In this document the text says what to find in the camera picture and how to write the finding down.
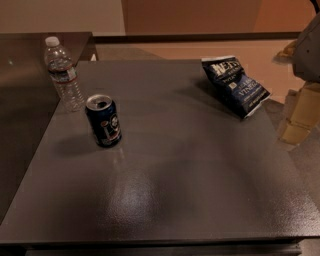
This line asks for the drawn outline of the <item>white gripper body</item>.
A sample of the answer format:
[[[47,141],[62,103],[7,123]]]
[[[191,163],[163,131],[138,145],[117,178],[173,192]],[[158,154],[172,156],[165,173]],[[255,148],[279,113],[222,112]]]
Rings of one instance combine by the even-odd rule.
[[[298,36],[293,73],[304,81],[320,82],[320,13]]]

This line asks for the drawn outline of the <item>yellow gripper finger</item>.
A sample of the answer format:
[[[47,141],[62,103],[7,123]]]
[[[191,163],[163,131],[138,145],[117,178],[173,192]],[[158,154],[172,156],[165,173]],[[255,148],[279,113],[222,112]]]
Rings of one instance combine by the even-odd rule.
[[[285,58],[285,59],[291,59],[294,55],[295,49],[296,49],[297,41],[294,40],[290,42],[287,46],[284,47],[283,50],[279,51],[276,56],[278,58]]]
[[[299,145],[319,122],[320,84],[306,82],[298,91],[289,90],[279,125],[279,139]]]

